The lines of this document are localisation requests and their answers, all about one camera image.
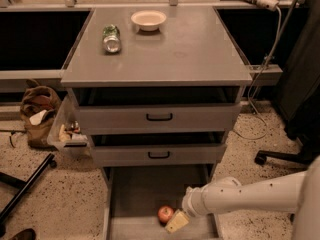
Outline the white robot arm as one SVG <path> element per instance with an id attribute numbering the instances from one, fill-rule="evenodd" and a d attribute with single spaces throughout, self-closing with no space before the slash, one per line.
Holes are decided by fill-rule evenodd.
<path id="1" fill-rule="evenodd" d="M 305 171 L 252 184 L 226 177 L 202 187 L 189 187 L 182 208 L 165 229 L 173 233 L 192 218 L 238 210 L 293 213 L 291 240 L 320 240 L 320 158 Z"/>

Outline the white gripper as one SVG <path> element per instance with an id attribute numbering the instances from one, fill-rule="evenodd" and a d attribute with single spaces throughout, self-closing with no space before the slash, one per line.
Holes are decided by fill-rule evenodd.
<path id="1" fill-rule="evenodd" d="M 182 201 L 184 212 L 177 210 L 165 229 L 169 233 L 176 232 L 189 223 L 189 216 L 200 217 L 234 211 L 235 198 L 241 187 L 242 184 L 234 177 L 213 180 L 202 187 L 188 187 Z"/>

